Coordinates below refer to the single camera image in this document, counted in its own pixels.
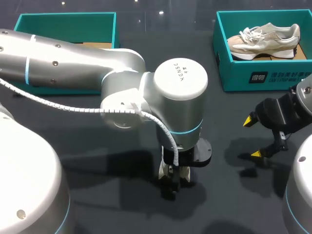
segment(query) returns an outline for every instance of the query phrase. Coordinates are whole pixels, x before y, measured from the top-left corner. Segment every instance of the shoelace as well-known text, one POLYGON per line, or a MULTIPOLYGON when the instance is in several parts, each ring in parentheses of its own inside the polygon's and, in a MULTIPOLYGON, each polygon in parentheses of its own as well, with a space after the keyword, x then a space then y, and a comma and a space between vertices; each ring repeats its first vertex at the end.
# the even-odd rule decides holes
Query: shoelace
POLYGON ((260 33, 254 31, 257 28, 259 28, 259 27, 254 27, 251 29, 245 28, 243 32, 240 31, 239 34, 242 36, 242 40, 245 43, 248 43, 248 42, 256 41, 256 40, 260 39, 261 37, 263 37, 262 31, 260 31, 260 33))

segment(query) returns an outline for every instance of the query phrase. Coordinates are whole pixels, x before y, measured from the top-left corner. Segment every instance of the cable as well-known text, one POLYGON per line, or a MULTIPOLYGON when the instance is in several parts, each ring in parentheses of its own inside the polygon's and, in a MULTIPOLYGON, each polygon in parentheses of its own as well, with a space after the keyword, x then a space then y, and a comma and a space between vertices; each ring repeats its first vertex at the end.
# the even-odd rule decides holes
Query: cable
MULTIPOLYGON (((2 84, 4 87, 14 91, 15 93, 22 95, 26 98, 29 98, 33 101, 39 102, 43 105, 49 106, 49 107, 53 107, 56 109, 60 109, 63 111, 69 111, 69 112, 79 112, 79 113, 89 113, 89 114, 98 114, 98 113, 120 113, 120 114, 133 114, 133 115, 137 115, 138 113, 135 110, 131 110, 131 109, 127 109, 127 110, 116 110, 116 109, 100 109, 100 108, 77 108, 77 107, 71 107, 71 106, 64 106, 64 105, 60 105, 42 98, 39 98, 35 95, 32 95, 30 93, 27 93, 17 87, 15 87, 14 85, 6 82, 5 80, 0 78, 0 84, 2 84)), ((166 136, 168 137, 173 151, 174 151, 174 165, 175 166, 179 166, 179 155, 178 155, 178 149, 177 149, 177 145, 176 142, 173 138, 173 136, 171 135, 171 133, 169 132, 168 128, 163 124, 163 122, 160 121, 160 119, 158 119, 157 117, 145 112, 145 111, 141 111, 140 112, 144 117, 154 121, 166 134, 166 136)))

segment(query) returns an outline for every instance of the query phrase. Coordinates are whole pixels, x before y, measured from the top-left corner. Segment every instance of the logo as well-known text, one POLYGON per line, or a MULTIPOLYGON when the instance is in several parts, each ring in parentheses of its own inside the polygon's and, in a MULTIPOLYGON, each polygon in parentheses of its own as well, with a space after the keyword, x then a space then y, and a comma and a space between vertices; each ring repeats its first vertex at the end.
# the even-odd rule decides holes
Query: logo
POLYGON ((268 72, 253 72, 249 79, 249 84, 264 83, 268 72))

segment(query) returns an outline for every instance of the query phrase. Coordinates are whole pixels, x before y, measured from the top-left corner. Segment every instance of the teal box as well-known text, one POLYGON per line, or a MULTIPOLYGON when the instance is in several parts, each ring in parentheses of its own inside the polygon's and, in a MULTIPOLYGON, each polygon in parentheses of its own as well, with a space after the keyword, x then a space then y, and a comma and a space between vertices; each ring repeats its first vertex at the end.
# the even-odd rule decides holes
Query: teal box
MULTIPOLYGON (((103 42, 119 48, 115 12, 21 14, 14 30, 71 43, 103 42)), ((89 90, 67 90, 16 84, 37 95, 98 94, 89 90)))
POLYGON ((287 90, 312 72, 312 13, 310 10, 218 11, 213 48, 224 91, 287 90), (227 38, 245 28, 271 22, 278 27, 300 26, 300 46, 306 60, 233 61, 227 38), (261 75, 263 83, 250 83, 261 75))

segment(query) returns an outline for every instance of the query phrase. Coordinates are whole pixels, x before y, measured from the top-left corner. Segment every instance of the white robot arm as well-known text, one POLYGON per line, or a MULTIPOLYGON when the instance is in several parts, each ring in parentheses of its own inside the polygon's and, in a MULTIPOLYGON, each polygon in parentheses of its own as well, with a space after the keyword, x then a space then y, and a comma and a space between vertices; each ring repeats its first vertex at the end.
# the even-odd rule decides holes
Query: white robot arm
POLYGON ((74 233, 65 174, 51 145, 0 104, 0 234, 74 233))
POLYGON ((42 104, 73 112, 100 113, 105 123, 133 129, 143 119, 157 125, 162 147, 159 178, 168 177, 170 191, 180 178, 190 181, 190 167, 206 166, 211 145, 199 139, 208 77, 197 62, 174 58, 154 73, 129 49, 97 49, 36 35, 2 30, 0 84, 42 104), (8 83, 101 91, 99 109, 51 103, 8 83))
POLYGON ((312 233, 312 135, 299 148, 283 199, 283 218, 289 234, 312 233))

